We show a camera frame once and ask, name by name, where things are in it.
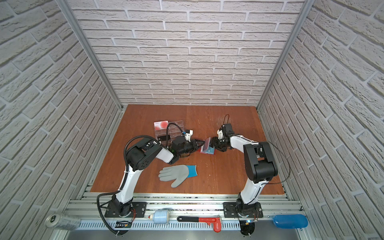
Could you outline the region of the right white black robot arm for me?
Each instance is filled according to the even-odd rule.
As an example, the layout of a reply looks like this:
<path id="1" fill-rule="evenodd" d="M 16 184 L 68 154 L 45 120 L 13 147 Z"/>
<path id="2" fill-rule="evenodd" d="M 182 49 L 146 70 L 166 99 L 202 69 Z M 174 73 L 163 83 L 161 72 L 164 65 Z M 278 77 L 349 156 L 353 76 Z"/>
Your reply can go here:
<path id="1" fill-rule="evenodd" d="M 264 187 L 278 175 L 278 167 L 272 153 L 271 142 L 256 142 L 238 135 L 229 123 L 230 115 L 225 115 L 223 124 L 217 131 L 217 136 L 210 140 L 209 147 L 218 152 L 238 150 L 244 154 L 247 181 L 239 193 L 235 211 L 239 216 L 248 216 L 253 212 L 259 213 L 259 196 Z"/>

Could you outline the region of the clear acrylic card organizer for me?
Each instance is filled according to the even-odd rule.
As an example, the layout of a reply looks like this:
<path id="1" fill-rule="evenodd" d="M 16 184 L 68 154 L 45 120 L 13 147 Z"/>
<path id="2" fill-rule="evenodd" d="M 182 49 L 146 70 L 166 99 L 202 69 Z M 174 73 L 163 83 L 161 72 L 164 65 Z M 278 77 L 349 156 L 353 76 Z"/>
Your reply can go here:
<path id="1" fill-rule="evenodd" d="M 166 142 L 166 138 L 168 138 L 169 143 L 171 143 L 173 141 L 173 139 L 175 139 L 177 136 L 183 135 L 182 132 L 185 131 L 184 122 L 183 121 L 175 121 L 174 123 L 177 124 L 181 128 L 181 130 L 178 127 L 176 127 L 175 125 L 171 124 L 168 128 L 168 132 L 167 132 L 167 129 L 155 131 L 156 139 L 158 141 L 160 141 L 162 144 L 164 144 Z"/>

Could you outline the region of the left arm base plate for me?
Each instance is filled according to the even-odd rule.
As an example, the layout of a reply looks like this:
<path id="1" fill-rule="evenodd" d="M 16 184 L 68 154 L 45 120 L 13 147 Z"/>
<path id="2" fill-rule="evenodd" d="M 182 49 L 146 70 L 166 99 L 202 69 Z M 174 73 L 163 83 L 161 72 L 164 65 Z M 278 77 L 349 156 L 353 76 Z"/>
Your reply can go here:
<path id="1" fill-rule="evenodd" d="M 143 218 L 146 212 L 147 202 L 132 202 L 124 205 L 116 205 L 108 201 L 107 210 L 104 214 L 107 218 L 132 218 L 134 213 L 136 218 Z"/>

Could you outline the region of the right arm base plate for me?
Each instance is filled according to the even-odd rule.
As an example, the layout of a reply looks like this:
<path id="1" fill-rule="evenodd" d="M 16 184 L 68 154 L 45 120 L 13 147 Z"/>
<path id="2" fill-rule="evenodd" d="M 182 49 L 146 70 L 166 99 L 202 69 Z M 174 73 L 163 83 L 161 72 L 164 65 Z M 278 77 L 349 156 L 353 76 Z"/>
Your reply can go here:
<path id="1" fill-rule="evenodd" d="M 251 205 L 245 205 L 240 202 L 224 202 L 225 218 L 263 218 L 263 210 L 259 202 Z"/>

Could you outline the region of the red leather card holder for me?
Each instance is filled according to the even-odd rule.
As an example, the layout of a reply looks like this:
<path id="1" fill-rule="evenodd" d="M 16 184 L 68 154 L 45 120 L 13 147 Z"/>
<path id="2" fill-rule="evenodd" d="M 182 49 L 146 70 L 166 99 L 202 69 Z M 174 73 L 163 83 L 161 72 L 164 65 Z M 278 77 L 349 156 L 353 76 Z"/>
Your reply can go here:
<path id="1" fill-rule="evenodd" d="M 204 145 L 201 147 L 200 153 L 213 155 L 215 152 L 215 148 L 211 147 L 210 143 L 211 143 L 211 137 L 205 140 Z"/>

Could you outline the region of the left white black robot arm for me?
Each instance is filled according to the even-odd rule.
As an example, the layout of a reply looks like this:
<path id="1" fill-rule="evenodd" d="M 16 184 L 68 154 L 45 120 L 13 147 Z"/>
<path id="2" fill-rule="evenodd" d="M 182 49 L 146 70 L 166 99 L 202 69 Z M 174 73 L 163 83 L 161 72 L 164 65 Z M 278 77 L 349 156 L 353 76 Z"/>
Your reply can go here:
<path id="1" fill-rule="evenodd" d="M 192 130 L 183 130 L 177 123 L 167 123 L 165 128 L 165 144 L 147 135 L 132 138 L 124 147 L 125 171 L 117 191 L 100 194 L 97 206 L 100 210 L 100 197 L 111 196 L 106 209 L 120 217 L 126 217 L 133 211 L 134 190 L 139 177 L 154 159 L 173 165 L 180 158 L 197 152 L 206 143 L 204 140 L 192 139 Z"/>

